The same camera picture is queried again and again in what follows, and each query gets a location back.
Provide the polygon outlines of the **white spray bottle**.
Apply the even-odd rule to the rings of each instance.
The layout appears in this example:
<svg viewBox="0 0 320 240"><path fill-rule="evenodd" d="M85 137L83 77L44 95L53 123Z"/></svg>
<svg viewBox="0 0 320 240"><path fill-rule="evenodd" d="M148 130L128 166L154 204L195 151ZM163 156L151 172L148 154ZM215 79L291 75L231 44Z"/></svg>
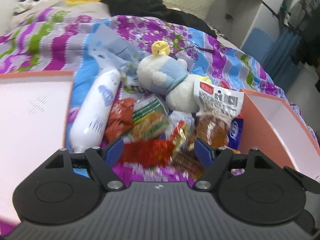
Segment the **white spray bottle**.
<svg viewBox="0 0 320 240"><path fill-rule="evenodd" d="M120 85L120 72L112 60L102 53L93 57L100 70L69 133L73 153L82 153L88 148L100 146Z"/></svg>

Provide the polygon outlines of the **shiny red snack packet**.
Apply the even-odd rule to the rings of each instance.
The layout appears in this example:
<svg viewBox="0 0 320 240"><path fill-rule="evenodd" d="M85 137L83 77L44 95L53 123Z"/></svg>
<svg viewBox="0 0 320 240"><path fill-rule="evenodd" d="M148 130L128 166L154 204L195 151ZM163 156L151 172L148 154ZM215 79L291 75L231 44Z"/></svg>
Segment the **shiny red snack packet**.
<svg viewBox="0 0 320 240"><path fill-rule="evenodd" d="M167 140L151 139L124 145L120 163L139 163L143 167L166 166L175 149L174 143Z"/></svg>

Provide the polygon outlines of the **pink box lid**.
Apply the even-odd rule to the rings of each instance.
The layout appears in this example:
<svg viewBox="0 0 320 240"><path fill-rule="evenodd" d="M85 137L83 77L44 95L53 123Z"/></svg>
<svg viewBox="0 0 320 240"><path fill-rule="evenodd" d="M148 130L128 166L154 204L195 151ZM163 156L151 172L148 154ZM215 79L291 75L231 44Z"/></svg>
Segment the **pink box lid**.
<svg viewBox="0 0 320 240"><path fill-rule="evenodd" d="M63 70L1 75L1 222L20 223L16 187L65 145L74 73Z"/></svg>

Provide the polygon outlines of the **light blue plastic bag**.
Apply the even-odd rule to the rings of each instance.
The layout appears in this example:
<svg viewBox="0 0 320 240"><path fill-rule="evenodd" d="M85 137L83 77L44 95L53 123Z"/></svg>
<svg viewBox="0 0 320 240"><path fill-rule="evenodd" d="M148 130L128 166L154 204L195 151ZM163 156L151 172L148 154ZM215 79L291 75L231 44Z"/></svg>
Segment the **light blue plastic bag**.
<svg viewBox="0 0 320 240"><path fill-rule="evenodd" d="M119 36L102 24L93 34L88 54L102 70L116 69L126 86L139 86L137 69L139 63L150 54Z"/></svg>

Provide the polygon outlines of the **white cabinet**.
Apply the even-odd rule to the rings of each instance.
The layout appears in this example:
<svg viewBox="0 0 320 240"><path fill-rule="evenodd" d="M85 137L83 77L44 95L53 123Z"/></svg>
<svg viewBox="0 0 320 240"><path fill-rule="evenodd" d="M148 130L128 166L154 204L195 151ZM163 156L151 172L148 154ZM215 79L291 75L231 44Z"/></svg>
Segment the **white cabinet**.
<svg viewBox="0 0 320 240"><path fill-rule="evenodd" d="M213 0L207 22L242 48L253 29L275 39L279 34L278 12L284 0Z"/></svg>

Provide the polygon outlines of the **clear orange snack packet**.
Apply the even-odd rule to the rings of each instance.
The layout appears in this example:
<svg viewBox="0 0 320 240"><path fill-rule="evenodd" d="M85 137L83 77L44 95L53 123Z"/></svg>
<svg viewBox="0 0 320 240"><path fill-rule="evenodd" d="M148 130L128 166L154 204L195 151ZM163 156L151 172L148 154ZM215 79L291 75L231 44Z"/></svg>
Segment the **clear orange snack packet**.
<svg viewBox="0 0 320 240"><path fill-rule="evenodd" d="M179 120L174 124L167 135L167 139L174 144L169 163L189 179L196 181L203 174L204 167L194 153L194 143L190 142L192 135L191 127L185 121Z"/></svg>

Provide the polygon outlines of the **white-top brown snack packet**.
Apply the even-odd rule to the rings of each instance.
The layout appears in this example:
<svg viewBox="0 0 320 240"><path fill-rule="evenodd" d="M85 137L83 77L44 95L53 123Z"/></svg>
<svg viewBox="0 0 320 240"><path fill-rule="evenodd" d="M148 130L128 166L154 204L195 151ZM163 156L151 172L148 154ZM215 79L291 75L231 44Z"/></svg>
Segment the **white-top brown snack packet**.
<svg viewBox="0 0 320 240"><path fill-rule="evenodd" d="M244 92L196 81L194 98L199 106L194 137L213 148L228 147L228 132L234 118L241 115Z"/></svg>

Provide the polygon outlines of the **blue curtain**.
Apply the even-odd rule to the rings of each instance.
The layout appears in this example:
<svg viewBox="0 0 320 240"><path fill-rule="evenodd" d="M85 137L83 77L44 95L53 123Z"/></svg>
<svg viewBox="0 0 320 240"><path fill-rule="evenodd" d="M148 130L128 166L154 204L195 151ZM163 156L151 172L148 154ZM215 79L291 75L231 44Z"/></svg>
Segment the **blue curtain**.
<svg viewBox="0 0 320 240"><path fill-rule="evenodd" d="M294 69L295 64L291 60L291 54L299 45L300 38L292 28L284 27L270 46L262 66L274 82L282 79L286 73Z"/></svg>

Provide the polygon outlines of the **blue white snack bag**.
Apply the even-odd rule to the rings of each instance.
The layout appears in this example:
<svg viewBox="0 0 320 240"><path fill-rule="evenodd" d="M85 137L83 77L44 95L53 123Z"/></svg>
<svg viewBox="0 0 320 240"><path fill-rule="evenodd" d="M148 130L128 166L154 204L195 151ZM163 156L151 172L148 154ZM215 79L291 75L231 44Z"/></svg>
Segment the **blue white snack bag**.
<svg viewBox="0 0 320 240"><path fill-rule="evenodd" d="M228 147L233 148L235 150L239 149L243 127L244 120L242 118L242 115L239 115L232 120L228 132Z"/></svg>

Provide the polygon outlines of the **crumpled brown-red snack wrapper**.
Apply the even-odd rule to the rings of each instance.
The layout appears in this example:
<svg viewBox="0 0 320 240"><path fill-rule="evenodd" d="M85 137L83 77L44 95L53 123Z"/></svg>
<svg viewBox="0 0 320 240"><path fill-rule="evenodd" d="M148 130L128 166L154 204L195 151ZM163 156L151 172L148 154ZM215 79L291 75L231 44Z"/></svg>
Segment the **crumpled brown-red snack wrapper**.
<svg viewBox="0 0 320 240"><path fill-rule="evenodd" d="M127 98L114 103L108 117L105 139L112 142L134 127L133 108L136 100Z"/></svg>

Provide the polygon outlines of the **green yellow snack packet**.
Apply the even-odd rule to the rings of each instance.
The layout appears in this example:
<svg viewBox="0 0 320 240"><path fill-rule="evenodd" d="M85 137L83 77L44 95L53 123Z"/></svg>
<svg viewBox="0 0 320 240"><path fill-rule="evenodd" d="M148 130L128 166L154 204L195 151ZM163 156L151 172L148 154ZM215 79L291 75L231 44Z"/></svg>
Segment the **green yellow snack packet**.
<svg viewBox="0 0 320 240"><path fill-rule="evenodd" d="M168 109L154 94L134 104L132 117L134 126L129 132L132 141L154 139L169 125Z"/></svg>

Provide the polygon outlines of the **pink cardboard box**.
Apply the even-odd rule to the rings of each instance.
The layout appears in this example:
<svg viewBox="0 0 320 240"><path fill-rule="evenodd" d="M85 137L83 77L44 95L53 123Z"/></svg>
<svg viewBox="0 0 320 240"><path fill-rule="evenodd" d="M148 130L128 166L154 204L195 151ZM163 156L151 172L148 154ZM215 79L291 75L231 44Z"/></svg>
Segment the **pink cardboard box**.
<svg viewBox="0 0 320 240"><path fill-rule="evenodd" d="M241 153L256 147L278 166L319 181L319 146L289 104L278 97L243 89Z"/></svg>

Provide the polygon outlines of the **black clothing pile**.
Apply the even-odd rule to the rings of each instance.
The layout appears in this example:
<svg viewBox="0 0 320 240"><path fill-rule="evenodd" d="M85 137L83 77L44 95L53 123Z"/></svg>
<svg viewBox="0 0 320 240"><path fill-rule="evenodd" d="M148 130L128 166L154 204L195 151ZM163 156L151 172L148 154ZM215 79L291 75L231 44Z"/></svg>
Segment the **black clothing pile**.
<svg viewBox="0 0 320 240"><path fill-rule="evenodd" d="M108 5L112 16L130 15L139 17L155 17L165 22L184 25L200 30L213 38L217 38L204 20L180 10L169 9L162 0L100 0Z"/></svg>

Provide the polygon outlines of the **white blue plush toy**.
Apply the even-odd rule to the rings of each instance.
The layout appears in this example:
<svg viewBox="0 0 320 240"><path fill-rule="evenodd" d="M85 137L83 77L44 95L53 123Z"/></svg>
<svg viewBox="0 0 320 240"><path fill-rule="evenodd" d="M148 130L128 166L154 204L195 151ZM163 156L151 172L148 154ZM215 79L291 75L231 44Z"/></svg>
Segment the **white blue plush toy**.
<svg viewBox="0 0 320 240"><path fill-rule="evenodd" d="M196 113L199 106L194 98L196 80L211 83L208 76L190 74L184 59L169 56L166 41L156 41L151 46L152 54L140 61L137 78L143 88L165 97L170 110Z"/></svg>

